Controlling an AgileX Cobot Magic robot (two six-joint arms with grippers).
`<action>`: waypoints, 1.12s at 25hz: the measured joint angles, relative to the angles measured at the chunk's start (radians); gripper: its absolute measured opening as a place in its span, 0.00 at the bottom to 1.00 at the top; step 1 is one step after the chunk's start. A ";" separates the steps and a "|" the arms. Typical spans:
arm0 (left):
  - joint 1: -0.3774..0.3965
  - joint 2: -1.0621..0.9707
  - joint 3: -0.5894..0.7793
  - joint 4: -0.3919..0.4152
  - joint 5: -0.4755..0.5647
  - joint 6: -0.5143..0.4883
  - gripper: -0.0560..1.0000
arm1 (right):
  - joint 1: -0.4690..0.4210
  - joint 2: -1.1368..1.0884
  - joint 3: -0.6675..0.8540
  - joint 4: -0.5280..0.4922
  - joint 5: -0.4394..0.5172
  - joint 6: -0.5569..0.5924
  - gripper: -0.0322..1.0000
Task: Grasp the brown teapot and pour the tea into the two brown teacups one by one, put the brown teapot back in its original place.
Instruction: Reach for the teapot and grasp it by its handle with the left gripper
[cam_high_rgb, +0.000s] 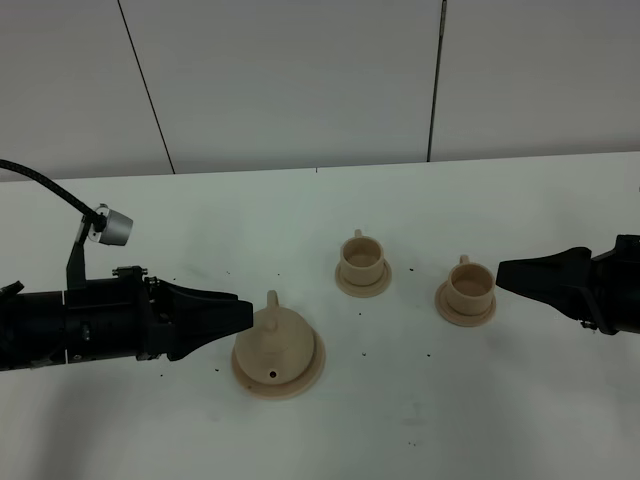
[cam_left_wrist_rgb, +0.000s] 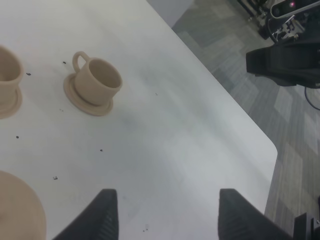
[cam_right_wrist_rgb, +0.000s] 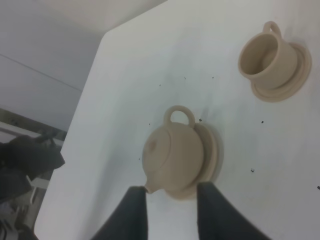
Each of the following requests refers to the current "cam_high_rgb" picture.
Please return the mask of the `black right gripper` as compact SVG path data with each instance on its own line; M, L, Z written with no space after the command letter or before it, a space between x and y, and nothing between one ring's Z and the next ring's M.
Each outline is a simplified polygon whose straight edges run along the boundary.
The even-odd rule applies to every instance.
M612 250L597 256L586 247L573 247L502 261L496 285L549 305L586 329L638 334L639 236L620 234Z

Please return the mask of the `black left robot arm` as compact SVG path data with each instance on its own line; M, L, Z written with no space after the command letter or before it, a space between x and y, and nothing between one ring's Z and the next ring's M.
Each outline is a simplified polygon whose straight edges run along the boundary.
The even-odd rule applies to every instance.
M67 291L1 290L4 371L133 357L178 361L253 325L237 295L186 288L141 267L114 270Z

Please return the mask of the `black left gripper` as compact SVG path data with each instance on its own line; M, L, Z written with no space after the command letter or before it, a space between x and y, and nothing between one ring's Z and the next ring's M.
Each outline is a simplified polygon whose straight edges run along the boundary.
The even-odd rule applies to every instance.
M253 305L233 294L158 283L141 267L124 267L108 279L88 280L64 293L64 345L70 361L166 354L178 361L216 340L253 326Z

